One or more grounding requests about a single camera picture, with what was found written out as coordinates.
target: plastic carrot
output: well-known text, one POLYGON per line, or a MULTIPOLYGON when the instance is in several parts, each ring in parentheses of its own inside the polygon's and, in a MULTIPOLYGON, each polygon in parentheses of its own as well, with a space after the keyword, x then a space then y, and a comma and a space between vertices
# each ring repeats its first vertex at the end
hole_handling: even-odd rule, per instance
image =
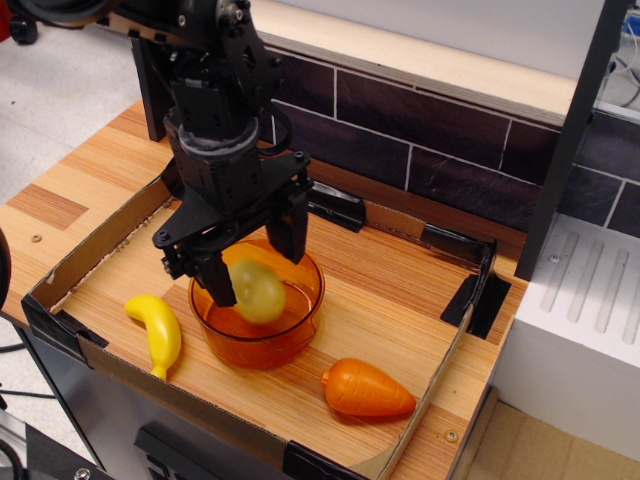
POLYGON ((320 383, 327 403, 341 413, 383 417, 413 412, 416 399, 385 372, 355 358, 338 360, 320 383))

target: toy banana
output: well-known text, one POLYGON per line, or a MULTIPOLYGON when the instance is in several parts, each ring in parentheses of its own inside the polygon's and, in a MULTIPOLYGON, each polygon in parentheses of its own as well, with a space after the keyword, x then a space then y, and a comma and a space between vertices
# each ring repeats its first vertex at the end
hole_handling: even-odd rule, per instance
POLYGON ((182 345, 180 325, 173 310, 167 302, 153 295, 134 297, 124 309, 130 317, 145 324, 153 363, 151 374, 166 380, 167 369, 178 358, 182 345))

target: black corner clip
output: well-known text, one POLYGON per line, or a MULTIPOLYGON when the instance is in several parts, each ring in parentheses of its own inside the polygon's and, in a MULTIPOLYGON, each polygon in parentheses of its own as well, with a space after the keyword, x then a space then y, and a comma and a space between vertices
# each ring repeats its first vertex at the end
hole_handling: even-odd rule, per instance
POLYGON ((352 232, 359 232, 367 220, 364 200, 314 180, 307 192, 309 212, 352 232))

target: dark tile wall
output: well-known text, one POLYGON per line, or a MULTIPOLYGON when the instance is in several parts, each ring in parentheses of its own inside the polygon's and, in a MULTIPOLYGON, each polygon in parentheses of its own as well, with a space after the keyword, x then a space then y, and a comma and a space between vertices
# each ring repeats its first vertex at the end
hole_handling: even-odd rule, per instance
MULTIPOLYGON (((293 149, 526 231, 559 132, 473 104, 273 49, 293 149)), ((282 126, 262 120, 263 138, 282 126)))
POLYGON ((640 237, 640 125, 596 113, 558 211, 640 237))

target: orange bowl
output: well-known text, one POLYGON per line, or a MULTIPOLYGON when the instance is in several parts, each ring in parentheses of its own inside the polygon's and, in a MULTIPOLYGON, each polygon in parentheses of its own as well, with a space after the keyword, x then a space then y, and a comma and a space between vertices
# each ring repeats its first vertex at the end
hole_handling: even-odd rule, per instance
POLYGON ((249 258, 272 268, 285 288, 282 314, 265 325, 245 320, 234 308, 219 307, 198 282, 189 284, 189 303, 209 347, 218 357, 247 368, 282 365, 300 353, 316 334, 324 296, 324 276, 305 254, 297 264, 284 258, 267 240, 242 241, 222 253, 231 266, 249 258))

